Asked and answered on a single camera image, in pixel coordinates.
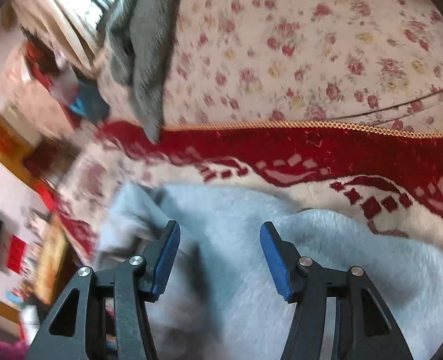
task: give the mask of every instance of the pink object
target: pink object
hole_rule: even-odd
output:
[[[16,344],[0,342],[1,360],[24,360],[29,347],[24,342],[18,341]]]

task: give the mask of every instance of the light blue towel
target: light blue towel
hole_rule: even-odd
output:
[[[278,295],[260,246],[272,221],[301,255],[327,268],[361,266],[377,286],[415,360],[443,342],[443,252],[415,240],[374,235],[326,210],[298,209],[237,187],[124,184],[102,228],[101,251],[156,238],[169,219],[181,245],[160,301],[148,305],[160,359],[279,359],[294,305]],[[328,313],[327,326],[334,315]],[[332,335],[327,329],[326,338]],[[330,359],[323,348],[321,359]]]

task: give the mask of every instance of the red and white rug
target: red and white rug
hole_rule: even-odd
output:
[[[163,131],[151,144],[126,122],[105,126],[59,188],[58,211],[88,263],[126,180],[237,185],[329,209],[375,234],[443,249],[443,138],[331,127]]]

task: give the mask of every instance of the metal pivot screw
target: metal pivot screw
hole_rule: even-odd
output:
[[[301,257],[298,262],[302,266],[311,266],[313,264],[313,260],[309,257]]]
[[[363,276],[364,273],[365,271],[363,270],[363,268],[359,266],[354,266],[352,268],[352,274],[354,274],[355,276]]]
[[[91,272],[91,268],[89,266],[84,266],[78,270],[78,276],[81,276],[82,278],[85,276],[88,276]]]
[[[141,256],[133,256],[130,259],[130,264],[132,264],[132,266],[138,266],[143,262],[143,257]]]

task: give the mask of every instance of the gold fringe trim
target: gold fringe trim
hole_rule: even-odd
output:
[[[394,137],[435,139],[443,138],[443,131],[437,132],[409,132],[402,130],[391,130],[390,128],[365,126],[356,123],[327,122],[322,120],[306,120],[299,122],[239,122],[239,123],[212,123],[212,124],[169,124],[165,125],[165,131],[226,131],[243,130],[246,128],[339,128],[340,130],[355,130],[380,135],[391,135]]]

